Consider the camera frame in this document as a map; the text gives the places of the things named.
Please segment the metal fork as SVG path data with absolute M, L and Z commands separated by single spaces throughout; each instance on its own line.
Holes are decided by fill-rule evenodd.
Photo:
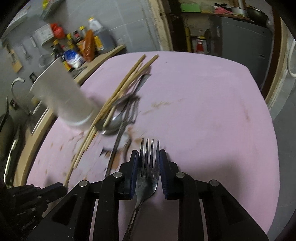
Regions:
M 159 140 L 142 139 L 140 144 L 137 185 L 135 188 L 136 204 L 126 229 L 123 241 L 131 240 L 137 215 L 142 204 L 156 192 L 159 182 Z

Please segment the wooden chopstick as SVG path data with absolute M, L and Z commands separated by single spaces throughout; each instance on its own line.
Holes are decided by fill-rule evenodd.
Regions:
M 74 165 L 76 163 L 76 160 L 78 160 L 78 157 L 80 154 L 82 154 L 83 150 L 85 149 L 85 146 L 88 142 L 88 140 L 90 139 L 90 136 L 94 133 L 94 129 L 95 129 L 95 124 L 99 121 L 99 118 L 101 118 L 105 112 L 109 109 L 109 107 L 112 105 L 112 103 L 115 101 L 115 97 L 118 96 L 118 93 L 123 90 L 123 87 L 125 85 L 125 83 L 130 80 L 131 75 L 133 73 L 135 73 L 135 71 L 137 70 L 138 66 L 143 62 L 144 58 L 146 57 L 146 55 L 142 55 L 139 60 L 135 63 L 135 65 L 133 65 L 133 67 L 130 69 L 130 71 L 127 73 L 127 75 L 124 77 L 124 79 L 121 81 L 121 83 L 118 85 L 118 87 L 116 88 L 116 90 L 114 91 L 114 93 L 112 94 L 112 96 L 106 101 L 106 103 L 103 105 L 102 109 L 99 111 L 99 113 L 97 114 L 97 116 L 95 117 L 93 123 L 91 124 L 91 127 L 89 129 L 89 131 L 86 134 L 86 137 L 84 138 L 81 146 L 79 147 L 77 153 L 75 154 L 75 156 L 73 156 L 72 161 L 71 161 L 71 165 L 70 165 L 70 169 L 66 175 L 66 179 L 64 182 L 64 186 L 68 187 L 68 183 L 70 180 L 70 176 L 74 170 Z
M 156 55 L 153 56 L 149 61 L 147 61 L 147 63 L 145 63 L 141 68 L 139 68 L 139 66 L 140 66 L 142 63 L 138 66 L 138 68 L 137 68 L 137 70 L 135 71 L 135 73 L 133 73 L 133 74 L 131 75 L 130 80 L 128 80 L 128 81 L 125 83 L 125 85 L 124 85 L 124 87 L 123 87 L 123 90 L 121 90 L 121 91 L 118 93 L 118 96 L 115 97 L 115 101 L 117 101 L 120 97 L 123 96 L 123 94 L 126 92 L 127 88 L 128 88 L 132 83 L 134 83 L 134 81 L 135 81 L 138 77 L 140 77 L 140 75 L 141 75 L 142 73 L 144 73 L 144 71 L 147 70 L 147 68 L 148 68 L 149 66 L 151 66 L 152 63 L 154 63 L 154 61 L 156 61 L 156 60 L 158 59 L 158 57 L 159 57 L 159 55 L 156 54 Z M 101 119 L 103 119 L 103 118 L 109 113 L 109 111 L 111 110 L 111 106 L 110 106 L 109 109 L 105 112 L 105 114 L 104 114 L 101 118 L 99 118 L 99 121 L 100 121 Z M 93 138 L 95 137 L 96 133 L 97 133 L 97 129 L 96 129 L 96 127 L 95 127 L 95 129 L 94 129 L 94 133 L 90 136 L 90 139 L 88 140 L 88 142 L 87 142 L 87 144 L 86 144 L 86 146 L 85 146 L 85 149 L 83 150 L 82 154 L 79 155 L 78 160 L 76 160 L 76 163 L 75 163 L 75 165 L 74 165 L 74 169 L 76 169 L 76 167 L 78 166 L 78 163 L 79 163 L 79 161 L 80 161 L 80 159 L 81 159 L 83 153 L 88 149 L 88 147 L 89 147 L 90 143 L 92 142 Z

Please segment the metal spoon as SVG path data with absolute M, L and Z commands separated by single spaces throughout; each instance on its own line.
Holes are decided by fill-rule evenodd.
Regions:
M 150 77 L 150 74 L 144 74 L 140 78 L 137 84 L 137 87 L 132 92 L 129 92 L 123 97 L 120 97 L 119 100 L 115 101 L 115 104 L 112 104 L 112 108 L 115 108 L 114 110 L 116 110 L 120 106 L 123 106 L 123 108 L 121 112 L 115 117 L 113 117 L 113 114 L 110 113 L 112 118 L 109 119 L 108 125 L 104 126 L 105 122 L 107 121 L 107 118 L 100 120 L 95 125 L 98 131 L 102 131 L 103 134 L 110 135 L 116 132 L 120 128 L 120 125 L 122 122 L 122 116 L 124 114 L 124 111 L 125 111 L 125 108 L 127 107 L 128 102 L 136 96 L 137 92 L 141 89 L 141 87 L 144 85 L 144 83 L 147 81 L 149 77 Z

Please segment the white plastic utensil holder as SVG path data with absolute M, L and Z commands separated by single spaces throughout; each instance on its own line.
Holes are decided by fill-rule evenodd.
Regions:
M 55 60 L 37 78 L 30 92 L 71 128 L 82 131 L 90 129 L 99 112 L 60 59 Z

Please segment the pink floral tablecloth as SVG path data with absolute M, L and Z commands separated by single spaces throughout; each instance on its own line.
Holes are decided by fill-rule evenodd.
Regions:
M 280 190 L 278 145 L 259 88 L 243 65 L 209 55 L 183 52 L 127 53 L 107 60 L 82 85 L 87 97 L 104 104 L 142 55 L 156 54 L 151 76 L 138 92 L 135 124 L 127 128 L 128 151 L 142 138 L 159 140 L 179 170 L 196 180 L 218 180 L 268 232 Z M 85 133 L 57 119 L 41 146 L 27 184 L 64 182 Z M 79 181 L 104 178 L 116 136 L 98 133 L 71 175 Z M 177 240 L 178 201 L 165 199 L 161 182 L 140 208 L 133 240 Z

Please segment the steel sink faucet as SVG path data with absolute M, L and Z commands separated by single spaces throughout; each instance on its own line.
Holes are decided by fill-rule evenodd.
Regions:
M 22 94 L 21 94 L 21 87 L 18 87 L 20 84 L 24 84 L 25 79 L 22 77 L 17 77 L 15 78 L 10 86 L 11 94 L 12 94 L 12 99 L 15 102 L 15 104 L 22 110 L 26 115 L 30 115 L 31 111 L 28 108 L 26 104 L 23 104 L 22 102 Z

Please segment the white blue salt bag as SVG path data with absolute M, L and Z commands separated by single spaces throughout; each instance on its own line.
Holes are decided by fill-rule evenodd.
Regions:
M 74 69 L 80 68 L 84 63 L 84 58 L 74 50 L 67 50 L 64 52 L 66 62 Z

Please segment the red white gas bottle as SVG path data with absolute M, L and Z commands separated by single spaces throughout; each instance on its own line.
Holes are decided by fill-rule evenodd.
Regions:
M 204 48 L 204 40 L 197 38 L 196 39 L 196 53 L 199 54 L 205 54 L 205 48 Z

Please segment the orange sauce pouch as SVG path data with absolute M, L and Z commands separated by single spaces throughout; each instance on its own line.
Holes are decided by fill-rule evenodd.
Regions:
M 91 62 L 95 56 L 95 42 L 92 30 L 88 30 L 84 38 L 83 56 L 86 62 Z

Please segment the dark soy sauce bottle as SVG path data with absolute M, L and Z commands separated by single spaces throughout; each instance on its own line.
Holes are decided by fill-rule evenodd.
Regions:
M 55 53 L 55 57 L 56 57 L 56 59 L 57 59 L 57 58 L 60 58 L 61 61 L 62 61 L 62 63 L 63 63 L 63 65 L 64 65 L 64 67 L 66 68 L 66 70 L 67 70 L 68 72 L 72 72 L 73 69 L 72 69 L 72 67 L 67 63 L 66 58 L 65 58 L 65 56 L 64 56 L 64 50 L 62 49 L 62 47 L 61 47 L 61 45 L 60 45 L 60 43 L 59 43 L 58 40 L 54 40 L 54 41 L 53 41 L 53 50 L 54 50 L 54 53 Z

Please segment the grey cabinet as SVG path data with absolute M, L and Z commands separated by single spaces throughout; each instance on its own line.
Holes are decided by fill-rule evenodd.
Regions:
M 258 87 L 261 87 L 266 78 L 273 43 L 270 29 L 221 16 L 214 16 L 212 23 L 218 41 L 218 55 L 246 66 Z

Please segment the red plastic bag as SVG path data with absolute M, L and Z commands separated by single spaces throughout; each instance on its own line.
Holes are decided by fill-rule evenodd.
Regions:
M 66 37 L 63 28 L 58 23 L 52 23 L 50 24 L 50 27 L 56 39 L 64 39 Z

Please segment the green box on shelf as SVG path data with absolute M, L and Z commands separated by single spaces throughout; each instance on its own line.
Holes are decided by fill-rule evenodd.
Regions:
M 200 5 L 199 4 L 180 4 L 181 11 L 183 13 L 200 13 Z

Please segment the black cooking pot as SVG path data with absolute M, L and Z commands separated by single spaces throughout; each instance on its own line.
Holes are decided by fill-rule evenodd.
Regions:
M 247 15 L 251 21 L 258 22 L 258 23 L 266 23 L 268 21 L 268 16 L 261 10 L 253 7 L 247 6 Z

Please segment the white wall box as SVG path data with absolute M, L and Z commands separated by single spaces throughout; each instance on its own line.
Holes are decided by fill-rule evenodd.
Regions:
M 53 31 L 51 29 L 51 25 L 46 24 L 43 27 L 37 29 L 34 32 L 34 36 L 36 37 L 40 45 L 44 45 L 54 37 Z

